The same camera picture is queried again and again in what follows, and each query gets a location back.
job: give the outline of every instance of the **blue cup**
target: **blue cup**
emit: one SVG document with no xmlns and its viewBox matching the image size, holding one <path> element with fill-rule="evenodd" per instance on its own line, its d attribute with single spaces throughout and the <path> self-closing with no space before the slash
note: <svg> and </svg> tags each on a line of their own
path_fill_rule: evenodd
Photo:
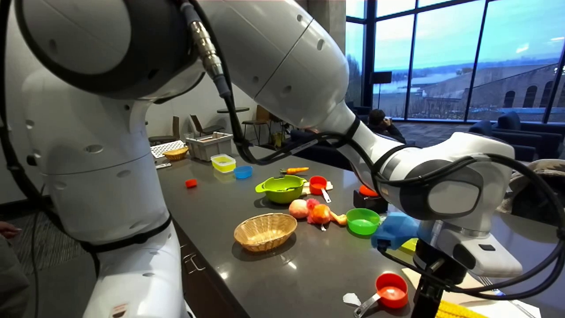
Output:
<svg viewBox="0 0 565 318">
<path fill-rule="evenodd" d="M 234 168 L 233 175 L 234 175 L 234 180 L 247 180 L 252 176 L 252 168 L 250 166 L 238 166 L 238 168 Z"/>
</svg>

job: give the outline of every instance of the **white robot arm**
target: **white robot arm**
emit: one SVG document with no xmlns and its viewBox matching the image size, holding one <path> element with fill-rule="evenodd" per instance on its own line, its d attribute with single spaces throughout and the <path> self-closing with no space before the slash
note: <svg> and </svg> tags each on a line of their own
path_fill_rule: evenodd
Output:
<svg viewBox="0 0 565 318">
<path fill-rule="evenodd" d="M 453 258 L 464 251 L 476 274 L 520 270 L 489 233 L 508 169 L 476 162 L 416 187 L 390 184 L 464 155 L 513 157 L 512 148 L 469 134 L 421 150 L 402 148 L 372 134 L 344 104 L 346 58 L 294 2 L 15 0 L 12 12 L 19 28 L 12 16 L 8 58 L 37 67 L 24 74 L 12 70 L 24 81 L 22 88 L 8 83 L 14 85 L 8 102 L 24 108 L 33 155 L 65 231 L 100 258 L 84 316 L 109 316 L 116 305 L 139 316 L 185 314 L 178 298 L 178 242 L 148 154 L 142 115 L 148 104 L 187 92 L 201 65 L 224 95 L 229 95 L 225 65 L 233 83 L 278 118 L 347 136 L 338 152 L 363 182 L 370 178 L 368 162 L 388 180 L 377 187 L 390 203 L 418 219 L 443 219 L 429 222 L 430 245 Z M 128 245 L 139 237 L 144 244 Z"/>
</svg>

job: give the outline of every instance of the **gray countertop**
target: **gray countertop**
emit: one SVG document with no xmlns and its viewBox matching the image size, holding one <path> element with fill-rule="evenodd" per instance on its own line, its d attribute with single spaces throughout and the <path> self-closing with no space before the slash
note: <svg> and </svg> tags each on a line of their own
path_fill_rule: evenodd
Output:
<svg viewBox="0 0 565 318">
<path fill-rule="evenodd" d="M 252 166 L 252 178 L 243 182 L 190 159 L 174 162 L 158 175 L 171 215 L 248 316 L 353 316 L 351 307 L 340 304 L 340 297 L 354 291 L 363 300 L 374 291 L 374 277 L 379 272 L 400 268 L 372 249 L 368 238 L 356 238 L 337 224 L 321 231 L 298 222 L 296 233 L 268 254 L 248 254 L 233 240 L 233 229 L 243 219 L 284 210 L 254 194 L 254 185 L 287 166 L 308 166 L 308 175 L 328 176 L 333 184 L 328 191 L 331 210 L 346 212 L 353 207 L 353 189 L 358 182 L 351 171 L 298 157 Z M 185 189 L 185 178 L 197 178 L 199 185 Z M 540 261 L 554 242 L 550 226 L 512 215 L 496 217 L 494 233 L 526 268 Z M 557 297 L 565 291 L 563 277 L 561 274 L 550 290 L 533 298 L 550 316 L 565 314 Z M 379 311 L 374 316 L 409 316 L 409 307 L 399 313 Z"/>
</svg>

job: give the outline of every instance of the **woven bowl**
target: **woven bowl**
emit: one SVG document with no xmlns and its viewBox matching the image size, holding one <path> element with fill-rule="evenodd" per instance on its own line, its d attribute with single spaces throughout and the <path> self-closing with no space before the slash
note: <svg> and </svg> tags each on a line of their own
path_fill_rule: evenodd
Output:
<svg viewBox="0 0 565 318">
<path fill-rule="evenodd" d="M 296 229 L 296 219 L 289 214 L 270 212 L 241 221 L 233 238 L 250 252 L 266 252 L 282 245 Z"/>
</svg>

